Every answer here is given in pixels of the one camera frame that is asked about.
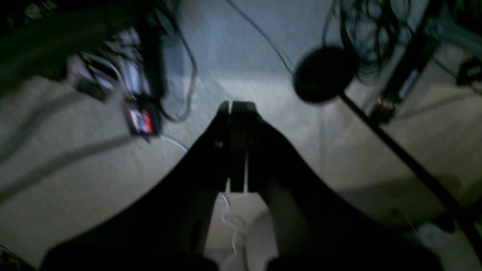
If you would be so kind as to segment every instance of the tangled cables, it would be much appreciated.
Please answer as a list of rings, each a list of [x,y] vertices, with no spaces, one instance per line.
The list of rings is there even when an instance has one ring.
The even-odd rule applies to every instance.
[[[411,0],[336,1],[339,14],[334,5],[330,16],[340,20],[343,46],[359,63],[359,80],[370,84],[393,57],[396,46],[407,44],[413,35],[408,24]]]

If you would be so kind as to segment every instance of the black cable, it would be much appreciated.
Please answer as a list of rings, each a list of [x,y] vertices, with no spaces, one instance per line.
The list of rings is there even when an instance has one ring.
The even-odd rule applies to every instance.
[[[407,20],[412,4],[411,0],[403,3],[404,11],[397,16],[389,0],[340,1],[340,36],[345,49],[358,59],[360,82],[371,84],[378,78],[401,43],[404,30],[408,31],[407,40],[411,39],[413,31]],[[372,31],[361,36],[369,27]]]
[[[252,27],[254,27],[261,36],[268,42],[268,44],[273,48],[273,50],[276,52],[278,57],[281,59],[283,62],[286,70],[293,76],[295,77],[295,73],[290,69],[288,64],[286,64],[286,61],[284,60],[283,56],[281,55],[280,51],[276,48],[274,42],[269,38],[269,36],[250,18],[246,13],[244,13],[239,7],[237,7],[231,0],[226,0],[226,2],[239,14],[241,17],[243,17]]]
[[[191,61],[191,65],[192,65],[192,71],[191,71],[191,81],[189,83],[189,87],[187,89],[187,96],[186,96],[186,109],[184,110],[184,112],[179,115],[179,116],[171,116],[170,114],[168,114],[166,112],[166,110],[164,109],[164,107],[162,106],[162,104],[160,105],[160,110],[161,110],[161,113],[163,114],[163,116],[171,121],[171,122],[183,122],[184,120],[186,120],[186,118],[189,116],[189,114],[191,113],[191,103],[192,103],[192,97],[194,95],[194,89],[195,89],[195,85],[196,85],[196,78],[198,76],[198,66],[196,64],[196,60],[194,59],[194,55],[192,53],[192,50],[191,48],[189,47],[189,45],[187,44],[187,41],[186,39],[184,38],[184,35],[181,31],[181,29],[179,28],[179,25],[177,24],[177,21],[176,19],[171,15],[171,13],[167,10],[166,7],[162,6],[160,3],[158,3],[157,1],[155,1],[157,7],[164,13],[164,15],[167,17],[167,19],[171,22],[171,24],[173,25],[174,29],[177,30],[177,32],[179,33],[179,37],[181,38],[181,42],[187,52],[187,55],[189,57],[189,60]],[[159,20],[159,18],[157,17],[157,15],[155,14],[155,12],[153,12],[153,15],[154,15],[154,18],[156,20],[156,22],[159,24],[160,27],[162,27],[162,24]]]
[[[454,78],[457,78],[457,75],[453,71],[451,71],[449,68],[447,68],[444,64],[442,64],[438,59],[436,59],[435,57],[432,57],[432,60],[441,69],[443,69],[446,73],[448,73],[449,75],[451,75]],[[474,87],[471,86],[470,88],[472,89],[472,91],[474,93],[458,94],[458,95],[454,95],[454,96],[451,96],[451,97],[448,97],[448,98],[438,100],[438,101],[436,101],[432,104],[423,106],[423,107],[418,108],[414,111],[398,115],[395,118],[393,118],[393,121],[404,121],[404,120],[407,120],[407,119],[411,119],[413,117],[418,117],[420,115],[423,115],[423,114],[432,112],[434,110],[437,110],[439,108],[442,108],[444,106],[450,105],[454,102],[465,100],[465,99],[468,99],[468,98],[474,98],[474,97],[477,97],[478,95],[479,96],[482,95],[482,93],[479,90],[475,89]]]
[[[326,15],[325,23],[323,24],[323,31],[321,33],[321,43],[323,47],[326,47],[326,36],[328,35],[328,29],[331,23],[331,20],[333,18],[333,15],[335,14],[335,8],[336,8],[336,3],[339,3],[340,0],[333,0],[330,10],[328,11],[328,14]]]
[[[474,226],[474,221],[466,216],[464,210],[453,198],[450,192],[440,184],[419,162],[404,151],[393,139],[388,136],[377,123],[370,120],[365,113],[358,108],[344,93],[339,95],[351,110],[380,138],[395,155],[397,155],[410,170],[432,191],[437,199],[443,204],[445,209],[454,217],[482,264],[482,237]]]

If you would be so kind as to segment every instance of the floor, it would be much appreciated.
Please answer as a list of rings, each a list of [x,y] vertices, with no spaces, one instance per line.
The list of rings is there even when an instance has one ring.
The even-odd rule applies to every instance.
[[[295,67],[319,47],[331,4],[319,0],[236,0],[270,35],[288,65]],[[423,5],[415,13],[421,14]],[[430,192],[340,101],[313,106],[295,95],[290,74],[272,48],[224,0],[186,0],[179,22],[199,67],[192,114],[184,123],[165,122],[163,132],[190,146],[225,100],[256,103],[261,116],[281,131],[310,167],[347,201],[390,226],[443,211]],[[328,42],[339,44],[337,23]],[[165,48],[171,92],[166,109],[183,109],[190,64],[181,44]],[[348,95],[367,107],[396,65],[400,49],[380,82],[354,81]],[[436,55],[454,70],[464,54],[445,46]],[[433,63],[414,87],[401,113],[469,89]],[[64,106],[52,101],[71,95]],[[0,242],[34,266],[49,247],[112,217],[140,198],[182,158],[177,146],[128,136],[121,97],[105,104],[77,97],[67,85],[35,77],[21,87],[21,100],[0,116],[1,150],[6,141],[20,147],[8,158],[0,153]],[[482,99],[474,97],[383,128],[468,205],[482,195]],[[2,101],[0,108],[11,104]],[[22,141],[15,135],[25,124],[33,131]],[[223,201],[214,209],[219,214]],[[266,211],[263,202],[245,197],[233,201],[247,223]],[[229,248],[231,229],[213,216],[207,248]]]

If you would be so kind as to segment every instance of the electrical cord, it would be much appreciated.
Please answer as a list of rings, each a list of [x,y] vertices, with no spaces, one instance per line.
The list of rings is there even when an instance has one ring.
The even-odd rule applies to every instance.
[[[433,57],[432,60],[441,69],[443,69],[446,73],[448,73],[449,75],[451,75],[454,78],[457,78],[457,75],[454,72],[452,72],[449,68],[447,68],[444,64],[442,64],[438,59]],[[466,99],[469,99],[469,98],[474,98],[474,97],[482,95],[482,93],[479,90],[475,89],[474,87],[471,86],[470,88],[472,89],[472,91],[474,93],[464,93],[464,94],[458,94],[458,95],[454,95],[454,96],[451,96],[451,97],[448,97],[448,98],[444,98],[444,99],[438,100],[438,101],[436,101],[432,104],[429,104],[429,105],[423,106],[421,108],[418,108],[414,111],[410,111],[410,112],[407,112],[405,114],[400,114],[400,115],[396,116],[395,118],[393,118],[392,120],[393,121],[404,121],[404,120],[407,120],[407,119],[411,119],[413,117],[418,117],[420,115],[432,112],[434,110],[440,109],[442,107],[453,104],[455,102],[466,100]]]
[[[77,161],[87,157],[126,146],[136,141],[138,138],[139,137],[132,135],[121,135],[116,138],[111,138],[109,140],[89,144],[87,146],[67,151],[61,155],[43,161],[39,167],[9,182],[7,186],[4,186],[0,189],[0,205],[16,194],[39,183],[50,174],[57,172],[62,168],[72,165],[73,163],[76,163]],[[187,150],[183,144],[168,135],[161,135],[161,139],[179,146],[182,150]]]
[[[184,152],[187,152],[189,149],[184,146],[184,144],[182,144],[179,140],[175,139],[174,137],[170,136],[170,135],[166,135],[166,134],[160,134],[160,138],[164,141],[167,141],[167,142],[171,142],[172,144],[178,146],[179,148],[181,148]]]
[[[166,18],[171,22],[171,24],[173,25],[174,29],[179,33],[179,37],[181,39],[181,42],[184,46],[184,49],[186,50],[186,53],[189,57],[189,60],[191,62],[191,66],[192,66],[192,71],[191,71],[191,80],[190,80],[190,83],[189,83],[189,87],[187,89],[187,96],[186,96],[186,106],[185,106],[185,109],[184,109],[184,112],[182,112],[180,115],[177,115],[177,116],[172,116],[171,114],[167,113],[167,111],[164,109],[164,107],[162,106],[162,104],[160,104],[160,110],[161,110],[161,113],[163,114],[163,116],[171,121],[171,122],[183,122],[187,119],[187,117],[190,115],[191,113],[191,104],[192,104],[192,98],[194,96],[194,90],[195,90],[195,86],[196,86],[196,79],[197,79],[197,76],[198,76],[198,65],[196,63],[196,60],[194,59],[194,55],[192,53],[192,50],[191,48],[189,47],[181,29],[179,28],[179,25],[177,24],[177,21],[176,19],[171,15],[171,13],[169,12],[169,10],[167,9],[167,7],[163,6],[162,4],[160,4],[158,1],[155,1],[155,4],[156,6],[163,12],[163,14],[166,16]],[[153,15],[154,15],[154,18],[156,20],[156,22],[158,23],[158,25],[160,27],[162,27],[162,24],[159,20],[159,18],[157,17],[157,14],[153,11],[152,12]]]
[[[232,196],[228,196],[228,199],[229,199],[230,202],[233,201],[233,200],[244,198],[244,197],[248,196],[250,193],[240,193],[240,194],[236,194],[236,195],[233,195],[233,194],[236,194],[236,193],[231,193]],[[217,201],[224,201],[223,195],[221,194],[221,196],[217,197],[216,200]]]
[[[241,17],[243,17],[252,27],[254,27],[261,36],[268,42],[268,44],[273,48],[275,53],[278,55],[280,60],[283,62],[283,65],[285,66],[286,70],[293,76],[295,77],[295,73],[290,69],[288,64],[286,63],[286,60],[283,58],[281,55],[281,52],[278,50],[277,46],[274,44],[274,42],[271,40],[271,38],[248,16],[246,13],[244,13],[238,6],[236,6],[231,0],[226,0],[226,2],[239,14]]]
[[[336,4],[339,1],[340,0],[333,0],[332,1],[330,10],[328,11],[328,14],[326,15],[325,23],[323,24],[323,31],[321,33],[321,43],[322,43],[323,47],[326,47],[326,37],[328,35],[329,26],[330,26],[330,23],[331,23],[331,20],[332,20],[333,16],[336,14],[335,8],[336,8]]]
[[[411,0],[402,0],[405,8],[398,16],[389,0],[341,0],[339,3],[343,46],[358,59],[360,82],[372,84],[392,59],[396,46],[402,43],[404,30],[408,32],[407,42],[411,39],[413,31],[408,24]]]
[[[367,126],[370,127],[379,139],[390,148],[396,156],[398,156],[406,166],[422,181],[425,186],[432,191],[437,199],[442,203],[447,212],[456,220],[465,236],[469,240],[473,251],[482,263],[482,237],[477,232],[474,226],[474,220],[467,216],[466,212],[459,205],[452,194],[434,177],[432,176],[419,162],[412,158],[406,151],[404,151],[390,136],[388,136],[380,126],[372,121],[350,98],[345,94],[340,94],[339,97],[351,108]]]
[[[231,237],[231,244],[233,246],[233,253],[230,254],[221,264],[220,270],[225,271],[230,264],[232,264],[238,257],[238,251],[236,249],[236,241],[238,237],[245,238],[244,231],[246,230],[246,222],[236,214],[230,213],[231,202],[229,197],[225,193],[222,194],[224,201],[226,202],[226,209],[221,212],[221,219],[223,223],[233,228],[233,235]]]
[[[410,226],[410,229],[412,230],[412,237],[417,241],[417,242],[421,242],[420,241],[420,237],[418,236],[418,231],[416,230],[416,228],[414,227],[413,223],[411,222],[410,218],[408,217],[408,215],[404,212],[404,210],[402,209],[401,206],[398,206],[397,207],[398,211],[402,214],[403,218],[405,219],[405,221],[407,221],[408,225]]]

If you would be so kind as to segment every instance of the white wire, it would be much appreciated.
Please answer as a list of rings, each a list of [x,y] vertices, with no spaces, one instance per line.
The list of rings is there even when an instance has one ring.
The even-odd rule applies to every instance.
[[[231,244],[233,246],[233,253],[231,253],[221,264],[221,271],[225,271],[227,267],[236,260],[238,252],[236,251],[236,240],[238,236],[244,237],[244,229],[246,228],[246,222],[236,214],[230,214],[231,202],[229,197],[225,193],[222,194],[224,201],[226,202],[226,209],[221,212],[221,219],[224,224],[233,228],[233,235],[231,236]]]
[[[161,137],[162,140],[171,142],[174,145],[180,147],[184,152],[187,152],[188,148],[186,146],[184,146],[184,144],[179,142],[179,140],[175,139],[174,137],[172,137],[170,135],[166,135],[166,134],[161,134],[160,137]]]
[[[415,229],[408,215],[403,211],[403,209],[400,206],[398,206],[398,209],[402,213],[402,216],[405,218],[405,220],[408,222],[408,225],[410,225],[410,228],[412,229],[412,235],[417,239],[417,241],[421,242],[420,236],[418,235],[418,231]]]
[[[227,198],[229,199],[229,201],[231,202],[232,200],[236,200],[236,199],[239,199],[239,198],[243,198],[245,196],[248,196],[250,193],[242,193],[242,194],[239,194],[239,195],[233,195],[233,196],[227,196]],[[224,198],[223,196],[221,195],[221,197],[217,197],[216,198],[217,201],[224,201]]]

